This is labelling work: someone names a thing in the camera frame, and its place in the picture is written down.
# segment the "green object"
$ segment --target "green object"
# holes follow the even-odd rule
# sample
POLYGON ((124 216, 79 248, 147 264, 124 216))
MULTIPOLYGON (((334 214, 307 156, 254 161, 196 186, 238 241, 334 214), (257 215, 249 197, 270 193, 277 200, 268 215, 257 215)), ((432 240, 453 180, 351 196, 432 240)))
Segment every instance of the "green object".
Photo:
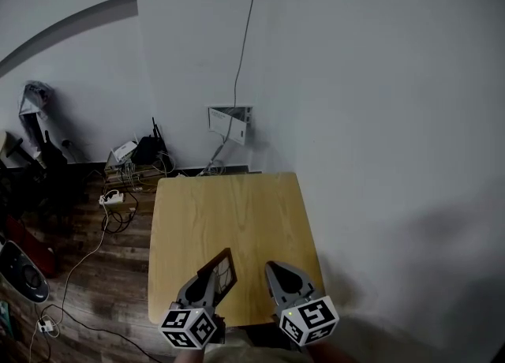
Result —
POLYGON ((0 301, 0 332, 14 338, 13 326, 10 322, 9 304, 0 301))

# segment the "dark wood plank floor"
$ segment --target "dark wood plank floor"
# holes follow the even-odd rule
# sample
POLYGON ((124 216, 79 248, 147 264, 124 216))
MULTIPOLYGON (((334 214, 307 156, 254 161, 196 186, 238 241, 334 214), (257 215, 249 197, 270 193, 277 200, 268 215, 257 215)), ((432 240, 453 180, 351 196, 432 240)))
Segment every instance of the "dark wood plank floor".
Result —
MULTIPOLYGON (((103 209, 98 205, 102 182, 88 183, 89 202, 78 204, 65 218, 68 230, 58 229, 55 221, 45 223, 36 215, 24 215, 29 231, 56 252, 60 276, 49 279, 50 297, 39 305, 39 312, 50 303, 61 305, 66 277, 72 267, 92 251, 101 238, 103 209)), ((90 256, 72 274, 65 300, 65 310, 89 327, 117 332, 138 344, 159 361, 173 361, 175 352, 148 319, 148 264, 154 193, 136 193, 140 202, 137 215, 126 231, 106 234, 100 250, 90 256)), ((122 210, 135 202, 126 195, 122 210)), ((9 302, 11 315, 19 326, 16 342, 2 338, 13 361, 28 361, 28 348, 35 327, 36 313, 32 303, 22 298, 5 280, 0 280, 0 299, 9 302)), ((59 320, 61 310, 48 312, 59 320)), ((116 335, 89 331, 67 316, 60 324, 58 338, 48 338, 50 362, 113 363, 149 362, 135 346, 116 335)), ((32 362, 47 361, 47 343, 39 333, 32 347, 32 362)))

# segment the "oval speaker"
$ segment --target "oval speaker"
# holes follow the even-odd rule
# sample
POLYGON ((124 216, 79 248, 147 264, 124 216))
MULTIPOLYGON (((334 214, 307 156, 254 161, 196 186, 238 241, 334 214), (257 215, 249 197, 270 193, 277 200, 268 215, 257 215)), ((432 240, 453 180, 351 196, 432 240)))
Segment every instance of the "oval speaker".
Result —
POLYGON ((47 300, 49 284, 46 278, 12 241, 7 241, 0 251, 0 274, 29 301, 42 303, 47 300))

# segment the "red object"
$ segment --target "red object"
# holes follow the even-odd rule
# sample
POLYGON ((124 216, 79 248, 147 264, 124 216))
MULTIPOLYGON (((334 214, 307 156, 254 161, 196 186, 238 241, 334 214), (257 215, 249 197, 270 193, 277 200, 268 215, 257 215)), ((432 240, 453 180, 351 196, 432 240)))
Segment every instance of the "red object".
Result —
POLYGON ((7 216, 5 234, 7 240, 15 242, 46 277, 56 276, 55 254, 10 215, 7 216))

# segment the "black and white marker cube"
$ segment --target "black and white marker cube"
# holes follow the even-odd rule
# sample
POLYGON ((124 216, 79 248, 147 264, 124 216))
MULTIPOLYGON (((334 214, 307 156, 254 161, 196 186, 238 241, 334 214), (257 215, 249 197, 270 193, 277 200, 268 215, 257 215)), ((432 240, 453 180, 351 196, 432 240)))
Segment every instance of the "black and white marker cube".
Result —
POLYGON ((203 349, 217 327, 204 309, 169 309, 158 330, 178 349, 203 349))
POLYGON ((282 311, 280 327, 299 346, 331 335, 339 315, 329 296, 282 311))

